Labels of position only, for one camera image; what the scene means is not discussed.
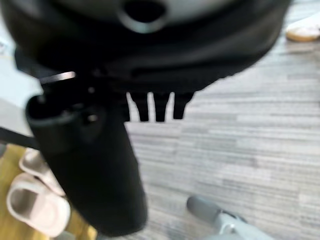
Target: black cylindrical object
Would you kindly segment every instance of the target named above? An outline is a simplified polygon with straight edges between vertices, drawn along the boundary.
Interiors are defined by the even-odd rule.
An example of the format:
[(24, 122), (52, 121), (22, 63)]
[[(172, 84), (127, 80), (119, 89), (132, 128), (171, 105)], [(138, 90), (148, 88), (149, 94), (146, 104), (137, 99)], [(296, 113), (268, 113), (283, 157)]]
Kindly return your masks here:
[(146, 198), (138, 162), (117, 106), (29, 100), (26, 119), (67, 197), (99, 232), (141, 230)]

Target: striped carpet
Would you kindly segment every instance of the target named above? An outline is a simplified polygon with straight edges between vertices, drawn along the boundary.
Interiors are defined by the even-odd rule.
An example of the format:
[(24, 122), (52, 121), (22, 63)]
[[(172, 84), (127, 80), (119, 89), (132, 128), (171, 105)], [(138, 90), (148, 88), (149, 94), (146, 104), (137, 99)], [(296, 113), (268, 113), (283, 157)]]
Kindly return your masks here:
[[(319, 0), (297, 0), (285, 25), (317, 11)], [(131, 113), (138, 120), (133, 104)], [(149, 222), (126, 239), (213, 233), (186, 213), (193, 194), (242, 214), (276, 239), (320, 239), (320, 42), (289, 42), (282, 34), (251, 69), (197, 93), (185, 120), (172, 120), (171, 107), (167, 115), (167, 124), (127, 125)]]

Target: beige object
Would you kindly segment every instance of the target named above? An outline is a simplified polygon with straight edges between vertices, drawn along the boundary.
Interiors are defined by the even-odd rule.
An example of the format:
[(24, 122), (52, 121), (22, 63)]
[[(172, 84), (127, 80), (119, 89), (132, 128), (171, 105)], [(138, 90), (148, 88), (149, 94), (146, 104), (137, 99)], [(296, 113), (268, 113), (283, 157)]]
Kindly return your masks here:
[(6, 205), (17, 220), (49, 237), (57, 237), (65, 230), (71, 214), (67, 200), (27, 173), (13, 180)]
[(320, 37), (320, 12), (296, 21), (286, 29), (286, 37), (297, 42), (311, 42)]
[(38, 177), (55, 194), (66, 195), (38, 150), (27, 148), (19, 161), (19, 166), (24, 172)]

